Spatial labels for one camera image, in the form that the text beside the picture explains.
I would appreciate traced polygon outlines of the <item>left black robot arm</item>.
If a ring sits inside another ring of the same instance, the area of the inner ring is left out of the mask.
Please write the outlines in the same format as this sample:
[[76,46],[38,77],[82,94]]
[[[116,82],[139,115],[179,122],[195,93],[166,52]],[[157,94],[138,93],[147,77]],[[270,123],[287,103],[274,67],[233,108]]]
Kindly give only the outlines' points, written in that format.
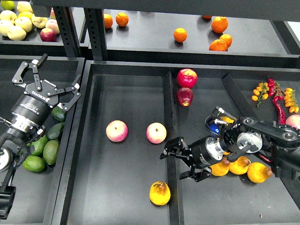
[[12,83],[22,87],[23,94],[11,109],[12,119],[0,119],[7,125],[0,136],[0,170],[7,173],[0,186],[1,219],[7,219],[13,206],[16,187],[11,183],[15,172],[34,151],[32,142],[44,136],[46,119],[55,107],[68,112],[81,96],[80,75],[71,86],[60,89],[46,79],[40,79],[38,70],[47,58],[45,53],[38,60],[20,64]]

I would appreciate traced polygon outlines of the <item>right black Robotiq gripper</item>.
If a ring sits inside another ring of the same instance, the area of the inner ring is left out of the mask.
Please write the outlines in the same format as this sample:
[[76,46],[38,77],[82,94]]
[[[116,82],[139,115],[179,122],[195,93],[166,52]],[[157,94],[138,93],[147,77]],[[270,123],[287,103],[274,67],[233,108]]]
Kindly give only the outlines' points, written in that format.
[[179,159],[189,159],[191,150],[192,157],[195,162],[196,169],[200,172],[186,171],[180,174],[179,179],[183,180],[191,178],[195,182],[200,182],[211,176],[211,168],[209,166],[219,163],[223,158],[223,151],[216,139],[213,137],[205,137],[193,142],[189,146],[184,142],[183,137],[177,137],[166,142],[160,159],[173,156]]

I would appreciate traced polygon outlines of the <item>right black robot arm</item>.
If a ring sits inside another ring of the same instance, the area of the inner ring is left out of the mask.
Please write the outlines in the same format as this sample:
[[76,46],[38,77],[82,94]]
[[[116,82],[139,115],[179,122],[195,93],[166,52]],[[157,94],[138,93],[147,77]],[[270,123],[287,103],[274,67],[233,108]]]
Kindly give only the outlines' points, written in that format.
[[251,117],[235,118],[216,107],[205,120],[210,132],[187,145],[182,136],[166,142],[160,158],[181,159],[189,170],[180,179],[202,181],[212,174],[212,166],[220,163],[223,153],[229,162],[246,153],[261,158],[279,178],[296,180],[300,176],[300,131],[286,124],[269,124]]

